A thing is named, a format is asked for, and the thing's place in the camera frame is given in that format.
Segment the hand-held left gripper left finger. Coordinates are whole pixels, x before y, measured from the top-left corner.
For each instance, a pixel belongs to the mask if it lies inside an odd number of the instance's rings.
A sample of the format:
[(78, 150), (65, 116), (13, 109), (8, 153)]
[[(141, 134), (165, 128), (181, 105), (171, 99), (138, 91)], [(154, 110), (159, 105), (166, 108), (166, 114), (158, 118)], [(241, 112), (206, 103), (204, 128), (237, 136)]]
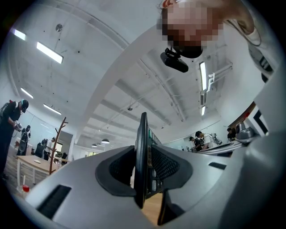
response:
[(134, 157), (133, 146), (71, 162), (28, 194), (24, 212), (41, 229), (152, 229), (135, 202), (135, 190), (116, 180), (110, 167)]

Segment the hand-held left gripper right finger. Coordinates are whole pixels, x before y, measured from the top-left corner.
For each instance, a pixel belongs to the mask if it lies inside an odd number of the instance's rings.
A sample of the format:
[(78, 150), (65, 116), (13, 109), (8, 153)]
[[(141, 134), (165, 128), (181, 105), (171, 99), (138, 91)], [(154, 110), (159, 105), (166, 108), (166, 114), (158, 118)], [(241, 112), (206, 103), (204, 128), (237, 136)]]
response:
[(152, 165), (163, 181), (158, 225), (164, 229), (222, 229), (243, 164), (244, 148), (231, 157), (152, 146)]

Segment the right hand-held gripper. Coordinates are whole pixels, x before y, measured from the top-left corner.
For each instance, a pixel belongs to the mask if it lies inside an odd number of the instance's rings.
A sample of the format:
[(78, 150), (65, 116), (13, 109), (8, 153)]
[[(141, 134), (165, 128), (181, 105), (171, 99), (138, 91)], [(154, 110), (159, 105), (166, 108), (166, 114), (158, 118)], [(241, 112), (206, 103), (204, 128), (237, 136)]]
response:
[[(238, 124), (236, 139), (252, 141), (256, 137), (286, 132), (286, 67), (279, 66), (266, 82), (264, 88), (254, 99), (255, 107), (250, 115)], [(219, 146), (201, 150), (198, 154), (228, 157), (242, 143), (228, 142)]]

